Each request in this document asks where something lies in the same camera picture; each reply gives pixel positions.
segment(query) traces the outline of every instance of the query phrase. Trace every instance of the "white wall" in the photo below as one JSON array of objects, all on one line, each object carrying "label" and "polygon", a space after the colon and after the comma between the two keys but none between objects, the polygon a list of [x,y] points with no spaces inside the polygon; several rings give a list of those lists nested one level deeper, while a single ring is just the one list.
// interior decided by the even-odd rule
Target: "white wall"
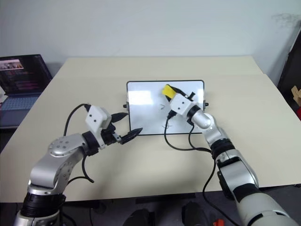
[{"label": "white wall", "polygon": [[274,83],[300,0],[0,0],[0,55],[253,55]]}]

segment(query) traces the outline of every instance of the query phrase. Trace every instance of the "beige tabletop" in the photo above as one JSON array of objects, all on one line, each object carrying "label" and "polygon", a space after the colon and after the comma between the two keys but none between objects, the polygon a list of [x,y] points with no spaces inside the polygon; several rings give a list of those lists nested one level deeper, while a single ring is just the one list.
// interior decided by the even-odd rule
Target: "beige tabletop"
[{"label": "beige tabletop", "polygon": [[[1,153],[1,202],[23,201],[32,167],[63,134],[66,118],[78,104],[124,112],[127,81],[189,79],[204,80],[210,104],[206,112],[253,167],[260,186],[301,182],[301,122],[250,56],[70,58]],[[75,113],[68,134],[87,131],[85,116],[84,109]],[[124,135],[128,118],[115,126]],[[189,147],[187,135],[170,135],[169,140]],[[192,141],[207,147],[201,134]],[[95,183],[76,180],[65,195],[76,201],[199,192],[212,166],[208,153],[173,150],[161,135],[139,136],[88,157],[86,170]],[[77,164],[71,177],[81,175]],[[208,191],[220,189],[215,174]]]}]

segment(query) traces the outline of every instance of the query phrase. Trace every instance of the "whiteboard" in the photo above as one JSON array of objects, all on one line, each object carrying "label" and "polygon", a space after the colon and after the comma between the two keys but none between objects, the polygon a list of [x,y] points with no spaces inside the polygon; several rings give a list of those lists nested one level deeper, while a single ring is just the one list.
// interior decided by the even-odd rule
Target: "whiteboard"
[{"label": "whiteboard", "polygon": [[[129,81],[127,83],[127,101],[130,129],[143,128],[140,135],[164,134],[166,118],[171,110],[169,102],[162,94],[165,85],[181,89],[187,95],[195,93],[193,100],[203,109],[204,82],[194,81]],[[167,134],[189,133],[191,125],[185,118],[176,115],[169,120]],[[195,127],[193,133],[200,133]]]}]

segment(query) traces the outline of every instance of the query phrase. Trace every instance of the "cable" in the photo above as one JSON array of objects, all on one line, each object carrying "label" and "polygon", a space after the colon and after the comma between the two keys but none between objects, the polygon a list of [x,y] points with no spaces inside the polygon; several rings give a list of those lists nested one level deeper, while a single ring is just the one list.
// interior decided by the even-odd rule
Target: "cable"
[{"label": "cable", "polygon": [[204,148],[204,147],[195,147],[192,145],[191,141],[190,141],[190,137],[191,137],[191,133],[194,129],[194,125],[192,126],[192,129],[190,130],[189,132],[189,135],[188,135],[188,141],[191,145],[192,148],[178,148],[178,147],[175,147],[173,146],[172,144],[169,143],[169,141],[167,140],[167,137],[166,137],[166,130],[167,130],[167,126],[168,126],[168,121],[170,120],[170,117],[167,117],[166,119],[166,123],[165,123],[165,128],[164,128],[164,139],[166,141],[166,143],[168,144],[168,146],[170,146],[171,148],[175,149],[175,150],[179,150],[179,151],[193,151],[193,150],[197,150],[197,151],[205,151],[205,152],[211,152],[209,149],[207,148]]},{"label": "cable", "polygon": [[65,214],[63,211],[62,211],[62,215],[63,215],[65,218],[67,218],[68,220],[70,220],[71,223],[73,224],[73,226],[77,226],[75,220],[74,220],[72,217],[70,217],[69,215]]},{"label": "cable", "polygon": [[63,225],[63,207],[60,207],[60,212],[59,212],[59,224],[60,226]]},{"label": "cable", "polygon": [[220,212],[226,219],[228,219],[232,224],[234,224],[235,226],[239,226],[239,224],[236,223],[234,220],[232,220],[226,213],[224,213],[221,209],[219,209],[219,208],[218,208],[217,206],[215,206],[212,202],[210,202],[210,201],[207,199],[206,195],[205,195],[205,189],[206,189],[207,185],[209,184],[211,178],[212,178],[213,175],[214,175],[215,167],[216,167],[216,163],[214,162],[212,172],[211,172],[211,174],[210,174],[208,180],[206,181],[206,183],[205,183],[205,185],[204,185],[204,187],[203,187],[203,191],[202,191],[203,197],[204,197],[205,201],[206,201],[210,206],[212,206],[212,207],[215,208],[217,211],[219,211],[219,212]]},{"label": "cable", "polygon": [[166,123],[165,123],[165,128],[164,128],[164,139],[165,139],[166,143],[168,144],[168,146],[170,146],[171,148],[173,148],[175,150],[178,150],[178,151],[193,151],[193,150],[195,150],[195,148],[178,148],[178,147],[175,147],[175,146],[173,146],[169,143],[169,141],[167,140],[167,137],[166,137],[166,130],[167,130],[167,127],[168,127],[169,119],[170,118],[167,117]]},{"label": "cable", "polygon": [[69,114],[69,116],[68,116],[68,118],[67,118],[66,124],[65,124],[65,129],[64,129],[64,134],[63,134],[63,136],[66,136],[66,134],[67,134],[67,129],[68,129],[69,121],[70,121],[72,115],[77,111],[77,109],[79,109],[80,107],[85,106],[85,105],[87,105],[87,104],[80,104],[80,105],[78,105],[76,108],[74,108],[74,109],[72,110],[72,112],[70,112],[70,114]]},{"label": "cable", "polygon": [[[84,106],[84,107],[86,108],[87,111],[89,111],[89,109],[90,109],[90,107],[91,107],[91,105],[89,105],[89,104],[80,104],[80,105],[78,105],[76,108],[74,108],[74,109],[70,112],[70,114],[69,114],[69,116],[68,116],[68,118],[67,118],[66,124],[65,124],[65,129],[64,129],[63,136],[66,136],[66,134],[67,134],[67,129],[68,129],[69,121],[70,121],[72,115],[73,115],[80,107],[82,107],[82,106]],[[72,181],[74,181],[74,180],[76,180],[76,179],[86,179],[86,180],[90,181],[91,183],[94,183],[94,180],[92,180],[92,179],[88,176],[88,174],[87,174],[87,172],[86,172],[86,169],[85,169],[85,161],[86,161],[86,157],[87,157],[87,156],[86,156],[86,153],[85,153],[84,151],[83,151],[83,155],[84,155],[84,157],[83,157],[83,160],[81,161],[81,169],[82,169],[82,171],[83,171],[83,173],[84,173],[84,177],[83,177],[83,176],[80,176],[80,177],[72,178],[71,180],[68,181],[67,185],[70,184]]]},{"label": "cable", "polygon": [[19,210],[18,210],[18,209],[19,209],[19,206],[18,206],[18,203],[16,203],[16,202],[15,202],[15,204],[16,204],[16,211],[15,211],[15,215],[17,215],[17,213],[18,213],[18,211],[19,211]]},{"label": "cable", "polygon": [[194,148],[195,150],[211,153],[211,150],[208,149],[208,148],[205,148],[205,147],[195,147],[195,146],[192,144],[190,138],[191,138],[191,133],[192,133],[193,130],[194,130],[194,124],[192,125],[192,128],[191,128],[191,130],[190,130],[190,132],[189,132],[189,134],[188,134],[188,142],[189,142],[190,146],[191,146],[192,148]]},{"label": "cable", "polygon": [[83,158],[83,160],[81,161],[81,169],[82,169],[82,171],[83,171],[84,177],[83,177],[83,176],[80,176],[80,177],[72,178],[71,180],[68,181],[67,185],[70,184],[72,181],[74,181],[74,180],[76,180],[76,179],[86,179],[86,180],[90,181],[91,183],[94,183],[94,180],[92,180],[92,179],[88,176],[88,174],[87,174],[87,172],[86,172],[86,169],[85,169],[85,161],[86,161],[86,157],[87,157],[87,156],[86,156],[85,153],[84,153],[84,158]]},{"label": "cable", "polygon": [[90,210],[89,210],[89,216],[90,216],[90,224],[91,224],[91,226],[93,226],[93,221],[92,221],[92,208],[90,208]]}]

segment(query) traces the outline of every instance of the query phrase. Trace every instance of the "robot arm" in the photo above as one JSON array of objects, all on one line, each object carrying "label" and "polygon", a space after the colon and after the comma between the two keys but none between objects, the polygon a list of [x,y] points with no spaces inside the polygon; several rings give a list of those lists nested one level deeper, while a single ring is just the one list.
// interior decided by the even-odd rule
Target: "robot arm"
[{"label": "robot arm", "polygon": [[125,144],[142,130],[134,129],[121,137],[112,123],[121,120],[127,113],[110,115],[105,109],[90,105],[87,105],[87,110],[89,131],[54,140],[48,146],[46,155],[33,167],[27,195],[15,219],[15,226],[54,225],[65,201],[63,192],[74,166],[106,145],[116,142]]},{"label": "robot arm", "polygon": [[222,190],[227,197],[235,200],[243,225],[298,225],[274,199],[260,192],[255,172],[226,133],[217,126],[213,116],[204,113],[198,103],[192,100],[193,94],[187,96],[169,85],[166,85],[163,94],[170,101],[170,115],[180,114],[188,123],[201,128],[219,168],[217,175]]}]

